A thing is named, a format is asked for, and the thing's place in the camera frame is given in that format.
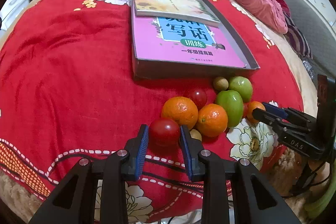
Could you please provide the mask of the red garment by pillow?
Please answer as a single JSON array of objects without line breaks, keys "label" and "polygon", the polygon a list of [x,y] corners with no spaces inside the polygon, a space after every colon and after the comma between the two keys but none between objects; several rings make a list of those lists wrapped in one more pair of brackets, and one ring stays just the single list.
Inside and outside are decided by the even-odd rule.
[{"label": "red garment by pillow", "polygon": [[286,1],[285,0],[276,0],[276,1],[280,4],[284,14],[287,15],[288,17],[291,17],[290,8],[287,5]]}]

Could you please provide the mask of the round green fruit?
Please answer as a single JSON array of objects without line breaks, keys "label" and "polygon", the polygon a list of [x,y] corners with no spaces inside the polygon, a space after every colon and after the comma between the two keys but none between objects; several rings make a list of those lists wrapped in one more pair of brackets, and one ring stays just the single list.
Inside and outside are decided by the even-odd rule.
[{"label": "round green fruit", "polygon": [[243,102],[247,103],[251,101],[253,86],[247,78],[242,76],[234,76],[230,78],[228,81],[228,88],[237,91],[243,99]]}]

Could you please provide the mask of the grey headboard cushion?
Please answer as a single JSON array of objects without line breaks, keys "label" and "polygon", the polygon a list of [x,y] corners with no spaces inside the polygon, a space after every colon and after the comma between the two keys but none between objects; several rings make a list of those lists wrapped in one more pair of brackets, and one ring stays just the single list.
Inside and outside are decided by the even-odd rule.
[{"label": "grey headboard cushion", "polygon": [[329,76],[335,76],[335,34],[326,22],[304,0],[284,0],[291,18],[304,34],[317,66]]}]

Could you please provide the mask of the large red tomato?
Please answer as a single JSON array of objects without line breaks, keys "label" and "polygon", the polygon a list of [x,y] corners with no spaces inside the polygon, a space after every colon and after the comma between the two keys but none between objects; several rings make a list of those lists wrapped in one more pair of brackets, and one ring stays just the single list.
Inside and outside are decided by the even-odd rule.
[{"label": "large red tomato", "polygon": [[149,141],[152,145],[171,147],[177,145],[180,127],[170,118],[158,118],[149,126]]}]

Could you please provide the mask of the white drawer cabinet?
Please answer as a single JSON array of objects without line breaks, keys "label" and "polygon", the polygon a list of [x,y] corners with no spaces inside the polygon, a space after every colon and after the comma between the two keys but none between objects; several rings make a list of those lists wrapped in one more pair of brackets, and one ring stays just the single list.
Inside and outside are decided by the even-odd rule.
[{"label": "white drawer cabinet", "polygon": [[1,30],[6,31],[29,2],[29,0],[6,0],[1,8]]}]

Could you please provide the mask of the small red tomato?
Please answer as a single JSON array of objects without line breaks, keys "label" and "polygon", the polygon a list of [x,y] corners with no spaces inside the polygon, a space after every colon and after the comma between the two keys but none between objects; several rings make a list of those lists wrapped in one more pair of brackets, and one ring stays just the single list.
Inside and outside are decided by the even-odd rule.
[{"label": "small red tomato", "polygon": [[248,113],[248,103],[243,104],[243,116],[242,118],[245,118]]}]

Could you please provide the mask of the striped purple pillow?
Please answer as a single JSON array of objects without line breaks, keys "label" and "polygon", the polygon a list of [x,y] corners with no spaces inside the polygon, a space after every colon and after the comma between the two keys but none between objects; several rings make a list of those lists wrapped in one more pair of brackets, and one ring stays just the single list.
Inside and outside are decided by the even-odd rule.
[{"label": "striped purple pillow", "polygon": [[294,21],[290,16],[288,16],[286,13],[284,13],[284,16],[288,27],[288,32],[284,34],[286,40],[300,57],[309,57],[312,59],[313,55],[311,48],[307,43],[305,36],[294,24]]}]

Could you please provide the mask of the medium orange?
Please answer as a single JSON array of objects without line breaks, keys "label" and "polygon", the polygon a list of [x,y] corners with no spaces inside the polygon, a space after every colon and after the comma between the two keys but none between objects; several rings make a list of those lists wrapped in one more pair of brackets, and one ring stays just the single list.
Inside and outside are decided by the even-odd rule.
[{"label": "medium orange", "polygon": [[196,127],[198,131],[209,138],[222,134],[228,126],[228,116],[224,108],[211,103],[199,110]]}]

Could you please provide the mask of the elongated green fruit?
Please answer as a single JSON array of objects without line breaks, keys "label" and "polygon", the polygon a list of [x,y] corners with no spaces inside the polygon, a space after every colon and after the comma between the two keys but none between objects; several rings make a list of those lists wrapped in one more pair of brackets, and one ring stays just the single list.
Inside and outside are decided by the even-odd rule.
[{"label": "elongated green fruit", "polygon": [[244,103],[241,95],[235,90],[220,91],[215,103],[220,105],[227,113],[228,128],[236,127],[244,113]]}]

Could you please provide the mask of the large orange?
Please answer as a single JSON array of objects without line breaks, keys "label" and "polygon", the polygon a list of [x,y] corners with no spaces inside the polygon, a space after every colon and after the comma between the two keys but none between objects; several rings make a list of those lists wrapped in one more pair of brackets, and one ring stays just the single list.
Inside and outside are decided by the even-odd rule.
[{"label": "large orange", "polygon": [[170,118],[180,126],[185,125],[191,130],[198,120],[198,108],[189,98],[173,97],[164,103],[161,117]]}]

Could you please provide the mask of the grey cardboard tray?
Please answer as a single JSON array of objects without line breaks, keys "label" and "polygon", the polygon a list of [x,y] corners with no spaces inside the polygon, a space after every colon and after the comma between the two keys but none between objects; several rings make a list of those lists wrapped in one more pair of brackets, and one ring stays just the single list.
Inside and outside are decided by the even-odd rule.
[{"label": "grey cardboard tray", "polygon": [[[169,61],[153,61],[153,60],[140,60],[135,56],[134,44],[132,41],[132,63],[133,73],[136,77],[145,79],[162,79],[169,77],[210,77],[220,75],[247,75],[260,68],[252,52],[238,34],[235,28],[230,22],[221,14],[221,12],[210,3],[209,0],[203,0],[208,8],[218,17],[220,20],[219,27],[224,27],[226,31],[232,36],[238,48],[238,53],[241,53],[243,60],[247,62],[246,68],[233,68],[233,67],[220,67],[214,65],[202,65],[202,64],[188,64],[188,63],[175,63]],[[134,2],[131,0],[131,27],[132,27],[132,15],[136,15]]]}]

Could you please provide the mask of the yellow picture book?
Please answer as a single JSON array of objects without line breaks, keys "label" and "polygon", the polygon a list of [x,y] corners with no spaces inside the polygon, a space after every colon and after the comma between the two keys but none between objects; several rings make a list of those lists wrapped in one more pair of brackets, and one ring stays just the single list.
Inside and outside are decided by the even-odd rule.
[{"label": "yellow picture book", "polygon": [[217,27],[218,17],[203,0],[133,0],[137,16],[163,17]]}]

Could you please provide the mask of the dark red cherry tomato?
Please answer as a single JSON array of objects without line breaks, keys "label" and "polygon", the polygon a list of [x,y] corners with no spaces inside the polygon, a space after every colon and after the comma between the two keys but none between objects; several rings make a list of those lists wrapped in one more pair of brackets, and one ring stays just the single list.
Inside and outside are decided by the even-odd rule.
[{"label": "dark red cherry tomato", "polygon": [[203,108],[207,103],[207,94],[203,89],[194,89],[189,93],[189,98],[197,106],[198,110]]}]

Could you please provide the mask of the red floral blanket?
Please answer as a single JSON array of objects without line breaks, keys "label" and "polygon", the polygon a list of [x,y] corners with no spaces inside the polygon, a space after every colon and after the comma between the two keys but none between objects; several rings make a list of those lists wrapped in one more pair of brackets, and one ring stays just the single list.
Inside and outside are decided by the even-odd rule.
[{"label": "red floral blanket", "polygon": [[[135,79],[131,11],[126,0],[39,0],[18,19],[1,49],[1,200],[24,223],[83,156],[106,158],[159,118],[163,104],[195,89],[214,103],[212,77]],[[303,110],[303,99],[275,42],[232,0],[209,0],[245,40],[260,69],[249,75],[253,99]],[[224,159],[250,152],[262,171],[285,147],[261,124],[247,144],[239,133],[205,139]],[[178,145],[149,148],[145,174],[128,182],[130,221],[154,222],[200,209],[202,184],[190,184]]]}]

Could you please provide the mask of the small brown-green fruit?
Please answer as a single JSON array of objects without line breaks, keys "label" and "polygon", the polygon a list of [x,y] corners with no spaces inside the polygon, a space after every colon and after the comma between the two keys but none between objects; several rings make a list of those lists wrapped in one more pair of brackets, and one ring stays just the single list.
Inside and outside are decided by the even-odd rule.
[{"label": "small brown-green fruit", "polygon": [[228,80],[225,77],[216,77],[213,80],[213,87],[217,91],[227,90],[229,86]]}]

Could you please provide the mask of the small yellow-green fruit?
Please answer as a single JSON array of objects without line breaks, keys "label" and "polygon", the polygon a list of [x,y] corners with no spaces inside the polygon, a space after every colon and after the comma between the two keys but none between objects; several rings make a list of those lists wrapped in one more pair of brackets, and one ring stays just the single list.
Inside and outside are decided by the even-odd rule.
[{"label": "small yellow-green fruit", "polygon": [[192,129],[190,130],[190,136],[193,138],[193,139],[197,139],[199,141],[202,141],[202,135],[201,133],[196,130],[196,129]]}]

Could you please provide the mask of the green sleeve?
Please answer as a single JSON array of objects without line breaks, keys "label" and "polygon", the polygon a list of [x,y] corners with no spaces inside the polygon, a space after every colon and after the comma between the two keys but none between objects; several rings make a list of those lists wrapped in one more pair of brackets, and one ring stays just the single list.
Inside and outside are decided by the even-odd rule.
[{"label": "green sleeve", "polygon": [[331,181],[326,193],[319,200],[305,205],[305,210],[310,219],[317,218],[326,209],[327,204],[335,193],[335,188],[335,181]]}]

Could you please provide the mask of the pink chinese workbook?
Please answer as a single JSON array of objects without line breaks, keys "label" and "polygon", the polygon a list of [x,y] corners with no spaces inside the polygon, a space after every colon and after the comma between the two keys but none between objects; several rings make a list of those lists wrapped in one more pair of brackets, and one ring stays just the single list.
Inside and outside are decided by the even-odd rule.
[{"label": "pink chinese workbook", "polygon": [[224,27],[180,19],[132,15],[135,56],[140,60],[246,68]]}]

